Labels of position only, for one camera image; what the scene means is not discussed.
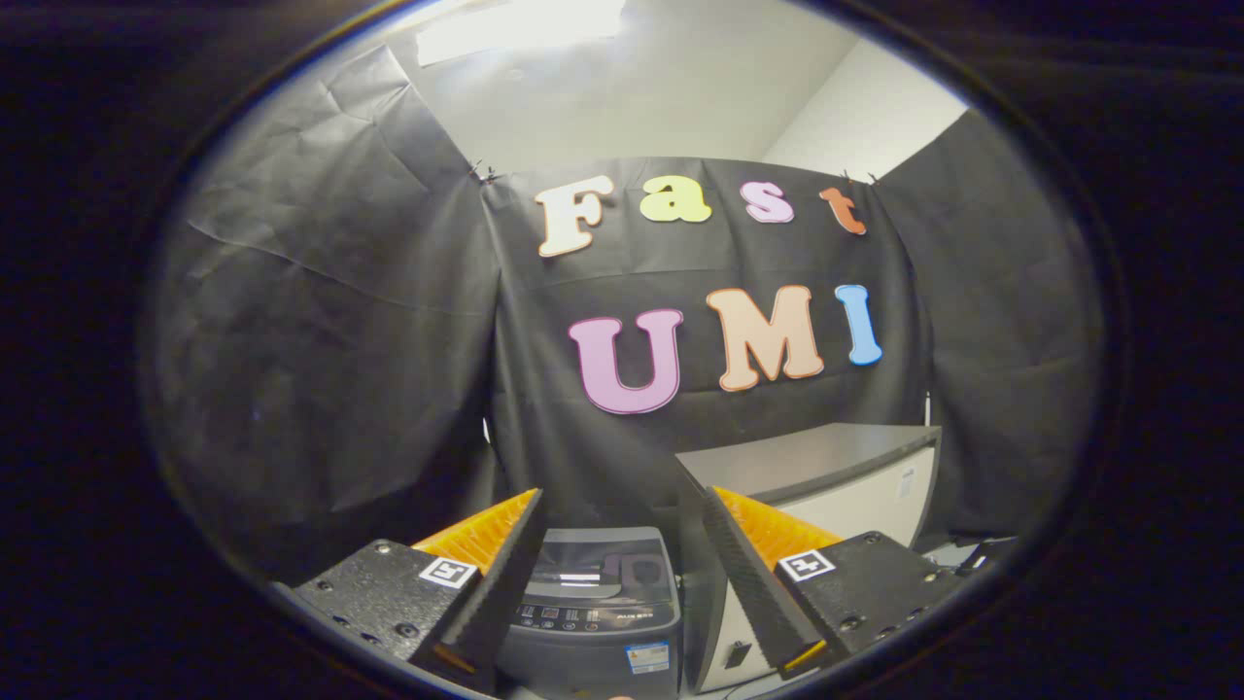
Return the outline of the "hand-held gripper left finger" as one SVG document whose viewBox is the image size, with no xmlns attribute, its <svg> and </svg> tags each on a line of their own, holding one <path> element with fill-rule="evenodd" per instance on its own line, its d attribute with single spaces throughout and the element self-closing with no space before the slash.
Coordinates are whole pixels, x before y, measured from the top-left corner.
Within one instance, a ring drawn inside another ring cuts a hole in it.
<svg viewBox="0 0 1244 700">
<path fill-rule="evenodd" d="M 491 683 L 545 536 L 534 487 L 418 543 L 376 540 L 276 593 L 402 675 Z"/>
</svg>

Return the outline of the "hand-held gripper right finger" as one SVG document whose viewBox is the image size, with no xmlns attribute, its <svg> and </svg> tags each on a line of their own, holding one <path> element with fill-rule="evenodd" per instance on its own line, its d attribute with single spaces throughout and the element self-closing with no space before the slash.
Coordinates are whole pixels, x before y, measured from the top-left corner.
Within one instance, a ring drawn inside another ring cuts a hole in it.
<svg viewBox="0 0 1244 700">
<path fill-rule="evenodd" d="M 829 668 L 924 620 L 963 584 L 877 531 L 840 538 L 724 487 L 702 522 L 761 655 L 782 678 Z"/>
</svg>

